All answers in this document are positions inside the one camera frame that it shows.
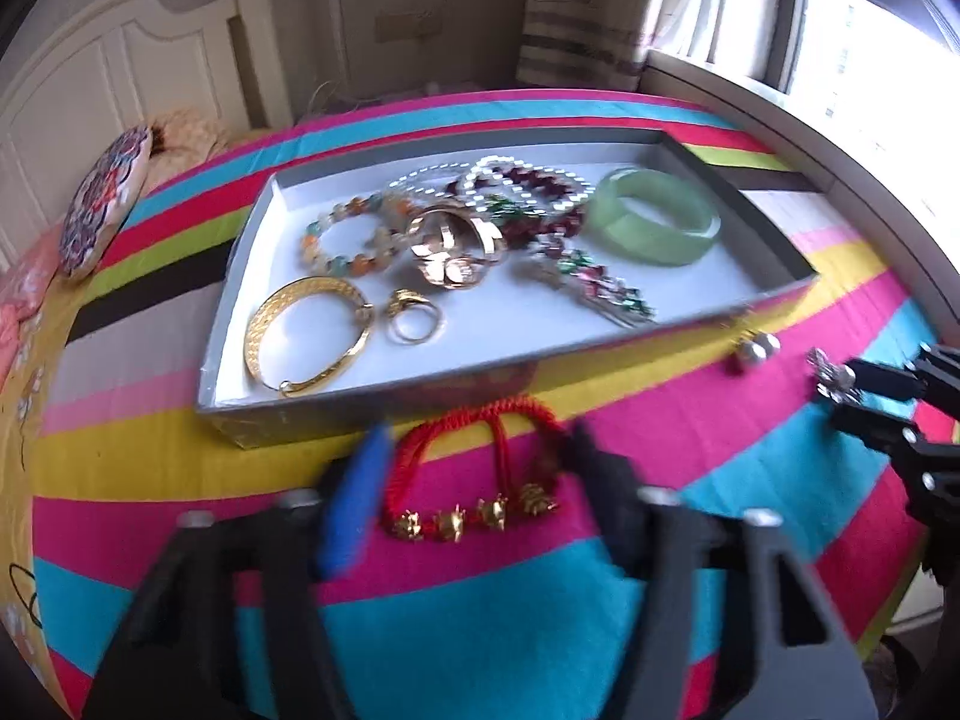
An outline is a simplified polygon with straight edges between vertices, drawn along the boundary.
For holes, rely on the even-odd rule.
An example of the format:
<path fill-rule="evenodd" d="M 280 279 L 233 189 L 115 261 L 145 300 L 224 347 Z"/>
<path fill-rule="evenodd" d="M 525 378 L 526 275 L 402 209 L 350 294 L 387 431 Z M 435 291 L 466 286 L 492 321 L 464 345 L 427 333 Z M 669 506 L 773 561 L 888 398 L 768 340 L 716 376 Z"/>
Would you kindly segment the gold mesh bangle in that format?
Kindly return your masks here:
<path fill-rule="evenodd" d="M 247 377 L 285 398 L 329 387 L 361 356 L 375 318 L 374 305 L 347 280 L 291 281 L 270 294 L 245 326 Z"/>

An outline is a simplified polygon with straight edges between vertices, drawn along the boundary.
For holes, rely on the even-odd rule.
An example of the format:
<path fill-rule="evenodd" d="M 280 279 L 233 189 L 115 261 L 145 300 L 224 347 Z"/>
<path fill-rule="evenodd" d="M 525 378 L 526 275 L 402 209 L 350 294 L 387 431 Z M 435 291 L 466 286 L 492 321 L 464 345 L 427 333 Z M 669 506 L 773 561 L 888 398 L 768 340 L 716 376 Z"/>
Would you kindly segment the pink floral pillow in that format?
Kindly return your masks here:
<path fill-rule="evenodd" d="M 18 263 L 2 275 L 3 305 L 11 305 L 18 322 L 41 309 L 50 282 L 59 270 L 59 245 L 62 223 L 54 224 L 37 239 Z"/>

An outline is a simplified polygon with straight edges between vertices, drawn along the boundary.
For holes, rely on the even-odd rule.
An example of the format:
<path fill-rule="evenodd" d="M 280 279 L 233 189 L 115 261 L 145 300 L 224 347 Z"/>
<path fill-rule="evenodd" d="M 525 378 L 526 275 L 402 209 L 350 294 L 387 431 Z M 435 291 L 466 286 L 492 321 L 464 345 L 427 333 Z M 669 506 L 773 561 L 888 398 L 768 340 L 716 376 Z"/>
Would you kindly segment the wall power socket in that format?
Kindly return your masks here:
<path fill-rule="evenodd" d="M 436 8 L 402 13 L 383 11 L 374 18 L 374 40 L 379 44 L 426 41 L 441 32 L 443 12 Z"/>

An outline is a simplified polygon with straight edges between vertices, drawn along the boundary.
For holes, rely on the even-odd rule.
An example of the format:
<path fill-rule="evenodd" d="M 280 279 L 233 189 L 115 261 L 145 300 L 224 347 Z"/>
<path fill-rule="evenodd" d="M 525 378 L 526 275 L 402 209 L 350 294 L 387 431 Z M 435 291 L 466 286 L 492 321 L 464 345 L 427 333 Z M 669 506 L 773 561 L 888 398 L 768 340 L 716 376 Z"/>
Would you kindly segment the yellow daisy bedsheet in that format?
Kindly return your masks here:
<path fill-rule="evenodd" d="M 31 456 L 76 310 L 75 289 L 54 284 L 39 314 L 31 355 L 2 385 L 2 631 L 62 710 L 68 704 L 50 660 L 34 569 Z"/>

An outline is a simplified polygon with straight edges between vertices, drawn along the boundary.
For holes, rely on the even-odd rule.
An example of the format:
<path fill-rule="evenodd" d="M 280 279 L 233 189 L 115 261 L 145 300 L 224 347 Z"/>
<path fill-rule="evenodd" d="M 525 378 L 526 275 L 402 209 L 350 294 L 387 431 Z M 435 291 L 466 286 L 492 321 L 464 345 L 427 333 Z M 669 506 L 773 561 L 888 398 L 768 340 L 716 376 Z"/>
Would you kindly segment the round patterned cushion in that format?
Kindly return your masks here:
<path fill-rule="evenodd" d="M 59 244 L 59 271 L 65 280 L 84 280 L 137 203 L 145 182 L 153 130 L 129 128 L 99 156 L 76 187 Z"/>

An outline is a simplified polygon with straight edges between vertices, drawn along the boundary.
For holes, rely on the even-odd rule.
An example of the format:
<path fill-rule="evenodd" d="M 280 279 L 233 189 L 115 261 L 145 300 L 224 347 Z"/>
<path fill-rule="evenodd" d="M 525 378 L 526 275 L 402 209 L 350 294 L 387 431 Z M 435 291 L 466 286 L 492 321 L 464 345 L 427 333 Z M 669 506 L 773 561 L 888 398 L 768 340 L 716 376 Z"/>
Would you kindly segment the grey cardboard tray box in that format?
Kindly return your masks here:
<path fill-rule="evenodd" d="M 596 238 L 583 247 L 615 278 L 640 288 L 654 322 L 622 327 L 533 277 L 514 252 L 475 288 L 433 289 L 443 327 L 420 344 L 376 325 L 361 356 L 329 387 L 285 398 L 252 383 L 242 339 L 254 310 L 301 277 L 299 234 L 334 206 L 404 184 L 439 185 L 455 166 L 505 156 L 599 182 L 647 167 L 695 184 L 715 204 L 719 241 L 692 265 L 636 262 Z M 200 365 L 195 408 L 244 449 L 325 437 L 379 418 L 421 416 L 517 394 L 545 376 L 583 383 L 646 351 L 674 330 L 740 319 L 791 304 L 815 283 L 800 250 L 714 167 L 667 133 L 640 128 L 550 127 L 469 133 L 411 145 L 370 146 L 316 158 L 268 177 L 231 250 Z"/>

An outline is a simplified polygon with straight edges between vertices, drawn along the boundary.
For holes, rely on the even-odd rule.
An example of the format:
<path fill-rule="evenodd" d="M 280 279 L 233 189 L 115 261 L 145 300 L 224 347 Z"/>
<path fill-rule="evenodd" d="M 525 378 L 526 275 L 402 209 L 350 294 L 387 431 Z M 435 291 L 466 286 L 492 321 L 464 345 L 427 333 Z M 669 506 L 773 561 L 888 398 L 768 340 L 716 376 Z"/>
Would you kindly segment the folded pink floral quilt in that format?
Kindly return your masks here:
<path fill-rule="evenodd" d="M 0 382 L 7 382 L 31 355 L 32 339 L 43 309 L 46 287 L 37 284 L 9 284 L 2 291 L 2 338 L 0 338 Z"/>

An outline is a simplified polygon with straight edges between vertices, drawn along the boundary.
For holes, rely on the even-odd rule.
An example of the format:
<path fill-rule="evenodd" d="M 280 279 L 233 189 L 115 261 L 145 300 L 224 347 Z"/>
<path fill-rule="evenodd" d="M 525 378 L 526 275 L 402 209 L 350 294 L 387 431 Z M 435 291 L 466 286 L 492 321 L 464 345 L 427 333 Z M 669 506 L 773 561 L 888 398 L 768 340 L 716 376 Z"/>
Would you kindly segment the dark framed window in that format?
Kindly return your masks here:
<path fill-rule="evenodd" d="M 958 82 L 958 31 L 929 0 L 716 0 L 706 60 L 830 124 L 910 117 Z"/>

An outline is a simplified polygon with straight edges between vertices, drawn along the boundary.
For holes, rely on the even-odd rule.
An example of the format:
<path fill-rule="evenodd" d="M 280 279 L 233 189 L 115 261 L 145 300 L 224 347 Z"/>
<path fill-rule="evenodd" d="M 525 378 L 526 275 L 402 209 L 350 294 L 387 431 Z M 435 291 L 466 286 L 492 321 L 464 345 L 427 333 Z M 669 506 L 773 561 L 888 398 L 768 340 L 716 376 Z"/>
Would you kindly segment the green jade bangle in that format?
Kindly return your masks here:
<path fill-rule="evenodd" d="M 692 265 L 713 249 L 721 229 L 715 204 L 695 184 L 647 167 L 610 172 L 587 204 L 593 238 L 652 265 Z"/>

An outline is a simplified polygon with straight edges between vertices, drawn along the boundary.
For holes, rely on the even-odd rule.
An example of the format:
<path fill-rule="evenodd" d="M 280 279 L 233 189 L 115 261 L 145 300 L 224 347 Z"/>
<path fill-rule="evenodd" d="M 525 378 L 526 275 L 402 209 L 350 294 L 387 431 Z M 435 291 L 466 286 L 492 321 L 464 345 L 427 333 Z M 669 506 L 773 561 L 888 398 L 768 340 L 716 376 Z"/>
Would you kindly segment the pearl earring pair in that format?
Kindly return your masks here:
<path fill-rule="evenodd" d="M 755 367 L 763 366 L 781 351 L 781 340 L 775 333 L 765 330 L 747 330 L 737 340 L 734 348 L 734 359 L 741 371 L 752 371 Z"/>

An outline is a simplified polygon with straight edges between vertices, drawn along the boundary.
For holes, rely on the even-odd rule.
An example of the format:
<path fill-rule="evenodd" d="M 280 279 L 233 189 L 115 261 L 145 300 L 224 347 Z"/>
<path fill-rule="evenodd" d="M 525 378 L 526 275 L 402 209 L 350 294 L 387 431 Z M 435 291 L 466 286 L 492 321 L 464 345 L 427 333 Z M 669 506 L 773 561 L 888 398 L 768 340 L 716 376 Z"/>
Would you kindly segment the printed beige curtain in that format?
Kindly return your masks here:
<path fill-rule="evenodd" d="M 647 54 L 703 54 L 721 0 L 526 0 L 516 82 L 633 91 Z"/>

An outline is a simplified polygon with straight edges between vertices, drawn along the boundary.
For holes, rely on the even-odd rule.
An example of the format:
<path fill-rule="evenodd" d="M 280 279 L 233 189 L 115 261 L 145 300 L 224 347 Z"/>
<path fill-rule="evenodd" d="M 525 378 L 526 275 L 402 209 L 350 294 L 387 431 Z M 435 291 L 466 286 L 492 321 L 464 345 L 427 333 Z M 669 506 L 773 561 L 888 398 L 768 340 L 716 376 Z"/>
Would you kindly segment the silver jewelled hair clip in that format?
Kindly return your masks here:
<path fill-rule="evenodd" d="M 622 327 L 654 322 L 654 309 L 640 288 L 615 278 L 594 255 L 555 234 L 535 238 L 524 265 L 537 280 Z"/>

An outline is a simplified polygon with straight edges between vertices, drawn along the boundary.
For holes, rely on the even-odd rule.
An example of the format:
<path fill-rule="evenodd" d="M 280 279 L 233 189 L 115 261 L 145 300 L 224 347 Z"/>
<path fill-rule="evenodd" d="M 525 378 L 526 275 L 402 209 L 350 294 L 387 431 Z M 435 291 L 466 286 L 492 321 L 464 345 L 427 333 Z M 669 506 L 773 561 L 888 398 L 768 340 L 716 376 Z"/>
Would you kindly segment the beige fuzzy blanket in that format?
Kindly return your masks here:
<path fill-rule="evenodd" d="M 146 168 L 142 197 L 200 166 L 228 145 L 229 130 L 195 107 L 183 107 L 156 115 L 149 122 L 153 146 Z"/>

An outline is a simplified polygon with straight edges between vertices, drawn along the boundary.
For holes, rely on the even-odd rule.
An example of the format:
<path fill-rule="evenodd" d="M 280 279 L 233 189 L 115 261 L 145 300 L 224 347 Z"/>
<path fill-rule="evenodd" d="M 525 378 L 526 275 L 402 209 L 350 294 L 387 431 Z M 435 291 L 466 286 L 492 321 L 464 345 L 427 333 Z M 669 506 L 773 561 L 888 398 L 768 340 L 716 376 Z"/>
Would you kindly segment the rainbow striped tablecloth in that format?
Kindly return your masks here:
<path fill-rule="evenodd" d="M 882 455 L 833 433 L 809 397 L 805 351 L 911 358 L 935 330 L 900 278 L 802 172 L 748 133 L 675 99 L 590 89 L 453 94 L 343 114 L 243 146 L 140 203 L 78 310 L 32 450 L 32 549 L 50 660 L 86 700 L 135 585 L 192 509 L 260 511 L 355 444 L 353 429 L 242 450 L 194 411 L 200 356 L 231 245 L 280 167 L 439 135 L 554 125 L 654 128 L 755 200 L 817 270 L 771 310 L 782 351 L 752 374 L 729 328 L 672 332 L 583 383 L 524 392 L 584 419 L 652 483 L 709 512 L 779 512 L 859 653 L 892 621 L 923 527 Z M 587 718 L 640 590 L 602 559 L 571 486 L 555 514 L 455 544 L 373 533 L 322 592 L 368 718 Z"/>

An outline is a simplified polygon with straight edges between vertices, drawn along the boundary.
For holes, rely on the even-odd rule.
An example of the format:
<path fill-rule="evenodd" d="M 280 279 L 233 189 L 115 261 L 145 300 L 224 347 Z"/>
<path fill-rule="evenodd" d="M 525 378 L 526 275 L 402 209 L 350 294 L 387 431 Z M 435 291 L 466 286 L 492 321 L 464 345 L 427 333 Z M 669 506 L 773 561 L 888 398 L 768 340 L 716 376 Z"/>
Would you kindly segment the white wooden headboard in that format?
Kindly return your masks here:
<path fill-rule="evenodd" d="M 12 266 L 134 125 L 195 107 L 233 130 L 293 122 L 272 0 L 94 0 L 2 91 L 2 263 Z"/>

